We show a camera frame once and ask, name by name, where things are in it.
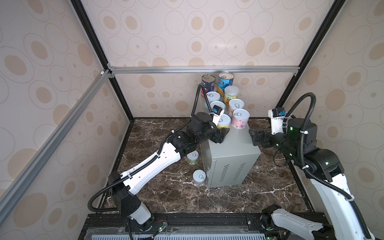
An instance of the pink can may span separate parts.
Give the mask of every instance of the pink can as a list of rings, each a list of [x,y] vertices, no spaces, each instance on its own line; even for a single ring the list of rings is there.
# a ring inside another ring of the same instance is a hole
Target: pink can
[[[245,128],[247,125],[248,119],[250,117],[250,114],[245,109],[236,109],[233,111],[233,117],[231,124],[233,127],[237,129]]]

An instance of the tin can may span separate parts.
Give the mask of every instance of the tin can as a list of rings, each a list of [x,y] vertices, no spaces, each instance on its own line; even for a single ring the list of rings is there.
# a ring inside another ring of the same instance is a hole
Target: tin can
[[[218,74],[218,81],[217,81],[217,92],[224,96],[224,91],[227,86],[230,86],[233,84],[233,78],[234,74],[230,72],[221,72]]]
[[[201,83],[203,84],[206,92],[215,91],[215,80],[215,76],[208,74],[201,77]]]
[[[217,92],[207,92],[207,98],[210,105],[211,102],[220,100],[220,94]]]
[[[219,106],[223,109],[223,111],[225,111],[225,104],[223,102],[220,102],[220,101],[213,101],[211,102],[211,104],[209,104],[209,106],[211,106],[211,109],[214,107],[214,106]]]
[[[237,129],[242,129],[245,128],[247,125],[248,119],[250,117],[250,114],[247,110],[245,109],[236,109],[233,111],[233,117],[231,124],[233,127]]]
[[[233,116],[233,111],[244,107],[244,102],[240,99],[233,98],[229,100],[228,115]]]
[[[220,120],[218,121],[217,129],[221,130],[223,128],[229,128],[230,123],[231,118],[228,115],[223,114],[223,116],[221,116]]]
[[[193,151],[187,154],[188,163],[190,165],[196,165],[199,162],[199,153]]]
[[[239,92],[240,90],[236,86],[227,86],[225,88],[223,102],[227,107],[229,106],[229,101],[231,99],[237,98],[239,96]]]
[[[193,172],[193,183],[197,186],[204,185],[206,174],[203,170],[196,170]]]

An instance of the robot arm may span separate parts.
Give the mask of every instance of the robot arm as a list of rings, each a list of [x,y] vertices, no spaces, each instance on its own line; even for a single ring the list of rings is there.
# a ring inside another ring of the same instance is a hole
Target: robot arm
[[[147,159],[122,174],[112,172],[109,175],[109,185],[123,180],[109,190],[121,216],[135,219],[142,230],[151,228],[152,214],[136,194],[166,167],[196,150],[197,145],[209,139],[216,143],[224,141],[229,129],[217,129],[217,123],[224,110],[214,106],[212,113],[213,116],[201,112],[193,115],[184,131],[172,131],[172,134],[165,138],[160,151],[154,152]]]
[[[293,161],[303,169],[319,192],[333,228],[290,214],[277,205],[264,210],[266,228],[268,225],[282,227],[307,240],[335,237],[338,240],[375,239],[349,191],[339,158],[331,150],[316,147],[317,125],[309,120],[311,111],[306,119],[291,118],[287,122],[295,107],[307,96],[311,97],[310,109],[313,111],[315,96],[307,93],[287,114],[284,108],[270,110],[271,129],[250,129],[249,133],[254,146],[274,147],[284,154],[287,161]]]

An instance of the wallpaper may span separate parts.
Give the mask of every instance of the wallpaper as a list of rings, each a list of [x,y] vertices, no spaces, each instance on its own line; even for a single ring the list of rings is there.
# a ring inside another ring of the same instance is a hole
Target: wallpaper
[[[78,239],[128,127],[117,101],[103,84],[1,226],[0,240]]]
[[[203,74],[117,74],[135,117],[189,117]],[[235,73],[238,98],[251,117],[267,117],[293,73]]]
[[[297,65],[333,0],[83,0],[113,66]]]
[[[0,195],[61,123],[101,67],[66,0],[0,8]],[[105,83],[0,228],[0,239],[75,240],[128,120]]]
[[[314,92],[318,147],[342,161],[352,194],[376,237],[384,238],[384,0],[342,10],[291,94],[290,108]],[[294,114],[304,117],[309,99]],[[309,192],[314,187],[304,180]]]
[[[65,0],[2,1],[0,195],[100,73]]]

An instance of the white vent grille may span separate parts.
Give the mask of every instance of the white vent grille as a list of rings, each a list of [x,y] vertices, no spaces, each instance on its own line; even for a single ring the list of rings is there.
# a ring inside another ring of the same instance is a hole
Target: white vent grille
[[[151,235],[135,235],[134,240]],[[129,235],[93,235],[92,240],[129,240]],[[262,233],[157,235],[154,240],[266,240]]]
[[[224,166],[219,182],[224,181],[225,175],[227,174],[227,171],[228,171],[228,167],[229,167],[229,164]]]
[[[238,179],[238,177],[240,176],[240,173],[242,172],[244,166],[245,166],[246,162],[241,164],[240,167],[237,169],[237,172],[235,174],[235,177],[233,178],[234,181],[236,181]]]

